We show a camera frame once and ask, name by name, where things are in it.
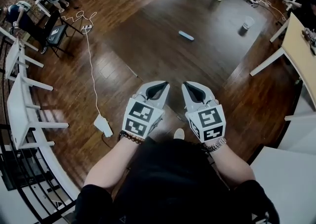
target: clear plastic cup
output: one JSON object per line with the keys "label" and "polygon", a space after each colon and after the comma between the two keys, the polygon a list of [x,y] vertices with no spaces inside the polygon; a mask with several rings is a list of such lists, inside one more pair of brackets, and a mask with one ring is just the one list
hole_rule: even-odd
{"label": "clear plastic cup", "polygon": [[245,22],[243,23],[242,26],[243,26],[244,29],[248,30],[248,29],[251,28],[251,26],[252,26],[253,24],[255,24],[254,19],[252,19],[250,16],[246,16]]}

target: black sleeve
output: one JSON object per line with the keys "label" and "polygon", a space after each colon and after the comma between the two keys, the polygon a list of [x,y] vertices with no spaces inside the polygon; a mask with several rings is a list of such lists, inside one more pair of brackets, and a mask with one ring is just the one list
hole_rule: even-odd
{"label": "black sleeve", "polygon": [[279,217],[274,204],[266,196],[265,191],[255,180],[250,180],[239,185],[233,192],[234,200],[239,208],[242,219],[252,219],[252,214],[258,216],[253,223],[269,216],[271,224],[279,224]]}
{"label": "black sleeve", "polygon": [[105,189],[86,185],[78,195],[73,224],[94,224],[101,219],[106,223],[111,219],[112,207],[111,195]]}

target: metal watch strap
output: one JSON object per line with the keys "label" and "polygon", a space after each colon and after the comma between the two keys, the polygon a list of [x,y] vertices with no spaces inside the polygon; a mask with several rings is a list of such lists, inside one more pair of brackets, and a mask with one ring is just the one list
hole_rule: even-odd
{"label": "metal watch strap", "polygon": [[221,137],[213,145],[206,146],[206,149],[207,149],[208,152],[214,152],[214,151],[218,150],[224,144],[226,144],[226,139],[224,137]]}

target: brown hardwood floor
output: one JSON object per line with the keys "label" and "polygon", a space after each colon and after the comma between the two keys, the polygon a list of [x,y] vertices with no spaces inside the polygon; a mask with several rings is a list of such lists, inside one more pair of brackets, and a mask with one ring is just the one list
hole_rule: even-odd
{"label": "brown hardwood floor", "polygon": [[[126,67],[125,63],[104,42],[104,35],[126,20],[138,9],[153,0],[71,0],[71,7],[82,5],[79,10],[92,19],[93,30],[88,34],[93,75],[98,93],[98,107],[107,118],[114,135],[105,139],[114,146],[121,129],[127,100],[143,83]],[[281,0],[270,0],[284,9]],[[289,114],[298,94],[294,88],[296,74],[283,60],[277,60],[264,71],[251,77],[249,72],[277,49],[277,42],[269,39],[277,30],[275,18],[262,7],[257,8],[267,19],[267,25],[233,74],[215,93],[223,105],[229,146],[247,160],[260,143],[274,146],[284,127],[284,116]],[[69,8],[65,16],[75,16],[78,10]],[[89,24],[77,21],[79,28]],[[101,140],[101,132],[93,122],[97,116],[95,94],[92,85],[86,37],[74,34],[71,41],[65,39],[63,46],[74,54],[74,58],[60,54],[57,58],[51,50],[33,57],[44,63],[44,68],[30,66],[30,77],[54,86],[52,92],[33,88],[33,96],[42,110],[43,121],[68,122],[64,130],[47,130],[46,137],[55,141],[53,151],[62,167],[79,187],[83,185],[89,169],[110,148]],[[188,141],[197,142],[186,122],[180,121],[172,108],[166,107],[164,120],[154,130],[153,138],[172,135],[182,127]]]}

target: light wood tabletop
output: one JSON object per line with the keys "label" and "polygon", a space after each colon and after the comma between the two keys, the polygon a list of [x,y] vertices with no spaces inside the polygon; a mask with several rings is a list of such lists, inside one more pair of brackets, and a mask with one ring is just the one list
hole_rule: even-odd
{"label": "light wood tabletop", "polygon": [[303,24],[291,13],[282,48],[301,76],[316,107],[316,56],[312,54],[309,43],[304,40],[303,29]]}

